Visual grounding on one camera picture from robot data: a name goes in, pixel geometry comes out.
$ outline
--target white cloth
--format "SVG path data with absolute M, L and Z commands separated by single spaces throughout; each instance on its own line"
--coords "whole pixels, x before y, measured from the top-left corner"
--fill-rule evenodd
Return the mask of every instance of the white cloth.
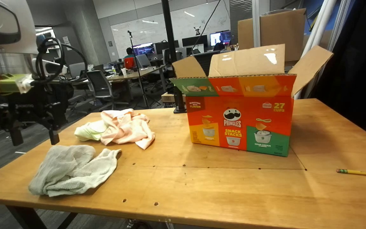
M 75 130 L 80 141 L 100 140 L 104 145 L 109 143 L 134 143 L 141 149 L 148 148 L 155 140 L 155 134 L 148 129 L 148 118 L 133 110 L 103 111 L 101 120 L 89 122 Z
M 29 191 L 49 197 L 84 194 L 114 172 L 119 152 L 104 149 L 91 160 L 94 148 L 89 145 L 53 145 L 30 181 Z

